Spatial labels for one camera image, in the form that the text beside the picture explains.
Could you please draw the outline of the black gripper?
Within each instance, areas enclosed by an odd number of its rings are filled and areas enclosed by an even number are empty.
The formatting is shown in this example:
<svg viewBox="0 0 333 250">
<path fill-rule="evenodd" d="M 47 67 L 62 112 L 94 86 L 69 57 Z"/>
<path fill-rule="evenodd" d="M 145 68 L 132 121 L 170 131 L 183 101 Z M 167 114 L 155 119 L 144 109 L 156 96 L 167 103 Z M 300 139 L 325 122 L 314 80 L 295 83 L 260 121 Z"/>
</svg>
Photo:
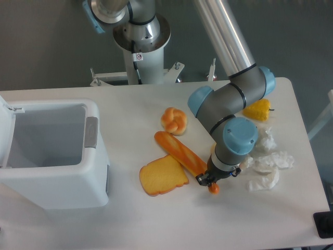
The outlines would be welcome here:
<svg viewBox="0 0 333 250">
<path fill-rule="evenodd" d="M 208 169 L 205 173 L 196 176 L 196 180 L 201 186 L 211 186 L 220 179 L 237 177 L 241 173 L 239 165 L 231 166 L 231 170 L 219 169 L 213 161 L 208 161 Z"/>
</svg>

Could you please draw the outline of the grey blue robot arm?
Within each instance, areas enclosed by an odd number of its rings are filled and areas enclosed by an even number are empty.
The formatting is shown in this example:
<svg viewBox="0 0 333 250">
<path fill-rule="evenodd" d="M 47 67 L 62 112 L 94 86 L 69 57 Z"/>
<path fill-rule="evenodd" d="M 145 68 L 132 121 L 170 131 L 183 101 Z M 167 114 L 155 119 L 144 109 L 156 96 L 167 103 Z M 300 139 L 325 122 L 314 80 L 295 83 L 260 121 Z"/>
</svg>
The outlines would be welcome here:
<svg viewBox="0 0 333 250">
<path fill-rule="evenodd" d="M 163 82 L 162 61 L 153 62 L 148 54 L 163 49 L 170 27 L 156 14 L 154 1 L 85 1 L 83 6 L 96 32 L 114 25 L 129 84 Z M 240 162 L 258 138 L 255 125 L 235 114 L 272 92 L 276 81 L 269 69 L 256 65 L 227 1 L 195 1 L 195 6 L 229 78 L 224 87 L 203 86 L 188 99 L 191 112 L 216 143 L 207 170 L 195 175 L 200 185 L 212 186 L 240 173 Z"/>
</svg>

